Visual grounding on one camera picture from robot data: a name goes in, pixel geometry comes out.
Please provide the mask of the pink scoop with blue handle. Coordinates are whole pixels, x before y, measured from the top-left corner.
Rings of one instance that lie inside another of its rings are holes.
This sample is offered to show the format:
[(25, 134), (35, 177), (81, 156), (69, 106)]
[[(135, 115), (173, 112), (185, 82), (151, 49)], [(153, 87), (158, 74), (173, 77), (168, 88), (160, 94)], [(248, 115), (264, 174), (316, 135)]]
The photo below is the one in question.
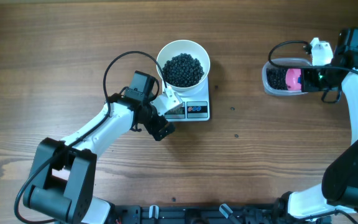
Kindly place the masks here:
[(301, 70), (299, 68), (290, 68), (285, 75), (285, 83), (287, 90), (298, 91), (301, 90)]

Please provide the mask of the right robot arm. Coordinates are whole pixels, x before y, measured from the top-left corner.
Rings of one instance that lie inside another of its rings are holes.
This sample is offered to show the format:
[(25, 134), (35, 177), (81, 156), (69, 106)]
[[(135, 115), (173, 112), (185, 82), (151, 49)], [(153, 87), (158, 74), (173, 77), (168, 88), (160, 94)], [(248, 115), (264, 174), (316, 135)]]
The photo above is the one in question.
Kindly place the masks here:
[(346, 97), (351, 121), (351, 145), (324, 172), (322, 182), (304, 191), (288, 192), (275, 202), (271, 221), (276, 223), (330, 223), (333, 215), (342, 214), (351, 223), (358, 213), (358, 27), (341, 30), (337, 45), (315, 37), (301, 41), (312, 64), (294, 66), (268, 59), (271, 66), (287, 71), (288, 92), (322, 92), (326, 101), (336, 91), (337, 103)]

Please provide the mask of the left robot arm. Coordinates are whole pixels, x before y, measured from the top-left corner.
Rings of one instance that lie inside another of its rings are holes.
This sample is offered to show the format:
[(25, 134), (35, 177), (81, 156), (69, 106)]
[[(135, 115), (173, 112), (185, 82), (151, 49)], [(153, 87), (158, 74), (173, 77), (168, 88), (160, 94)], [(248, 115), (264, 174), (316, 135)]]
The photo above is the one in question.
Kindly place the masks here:
[(47, 215), (47, 223), (118, 223), (115, 206), (93, 195), (96, 163), (110, 145), (143, 124), (156, 141), (174, 132), (164, 114), (182, 104), (176, 93), (151, 97), (130, 90), (106, 99), (101, 112), (77, 132), (61, 140), (45, 138), (37, 147), (29, 178), (14, 204), (19, 202)]

